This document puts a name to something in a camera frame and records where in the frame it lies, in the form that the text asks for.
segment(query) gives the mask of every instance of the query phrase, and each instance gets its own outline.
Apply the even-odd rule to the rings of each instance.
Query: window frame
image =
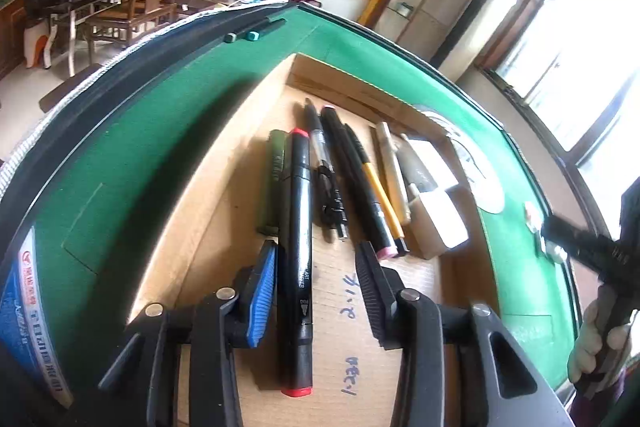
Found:
[[[529,27],[543,2],[544,0],[523,0],[520,7],[498,35],[498,38],[491,44],[487,53],[479,57],[475,65],[514,105],[516,110],[524,120],[529,123],[532,130],[554,158],[562,174],[564,174],[590,230],[610,237],[609,229],[596,200],[591,194],[578,168],[590,158],[601,140],[607,136],[612,124],[616,121],[616,116],[622,107],[625,95],[630,89],[634,77],[631,76],[625,81],[623,86],[618,90],[607,107],[596,118],[584,135],[570,151],[565,151],[540,117],[527,105],[525,99],[496,73],[498,66],[507,57],[514,45],[516,45],[520,37]]]

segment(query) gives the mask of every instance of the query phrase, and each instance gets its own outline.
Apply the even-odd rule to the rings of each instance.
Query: hand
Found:
[[[598,300],[595,299],[587,306],[584,314],[582,315],[580,333],[575,341],[574,349],[572,349],[571,354],[569,355],[567,371],[569,373],[569,380],[571,383],[578,382],[583,373],[592,373],[596,367],[595,355],[602,349],[602,337],[595,326],[597,316]],[[630,328],[631,324],[621,325],[617,328],[613,328],[607,335],[607,345],[611,349],[618,351],[625,348],[625,352],[620,357],[618,367],[615,368],[616,375],[620,370],[622,370],[622,367],[631,352],[631,339],[629,337]],[[617,378],[612,378],[610,383],[614,383],[616,380]]]

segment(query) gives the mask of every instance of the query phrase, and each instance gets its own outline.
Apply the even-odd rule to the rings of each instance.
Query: blue label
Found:
[[[73,398],[56,359],[42,308],[35,231],[31,227],[2,292],[0,339],[34,379],[43,381],[52,396],[69,407]]]
[[[18,263],[14,262],[9,272],[2,301],[0,301],[0,339],[9,352],[20,362],[29,374],[44,383],[40,373],[36,353],[31,347],[29,330],[25,318],[20,279],[18,277]]]

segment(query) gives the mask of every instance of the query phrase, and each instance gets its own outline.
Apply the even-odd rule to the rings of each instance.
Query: shelf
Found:
[[[406,19],[406,20],[408,20],[408,21],[410,21],[410,20],[411,20],[411,19],[409,19],[409,17],[407,17],[406,15],[402,15],[400,12],[398,12],[397,10],[394,10],[393,8],[391,8],[391,7],[389,7],[389,6],[387,6],[387,7],[386,7],[386,9],[387,9],[387,10],[392,11],[393,13],[395,13],[395,14],[397,14],[397,15],[399,15],[399,16],[401,16],[403,19]]]

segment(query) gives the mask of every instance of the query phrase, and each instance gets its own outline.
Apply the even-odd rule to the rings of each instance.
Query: red marker cap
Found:
[[[286,394],[292,398],[300,398],[301,396],[308,396],[311,394],[311,391],[313,391],[313,387],[302,387],[301,389],[283,389],[282,394]]]
[[[308,132],[306,132],[304,129],[300,129],[300,127],[296,127],[291,132],[294,132],[296,134],[302,134],[302,136],[304,136],[305,138],[309,138]]]

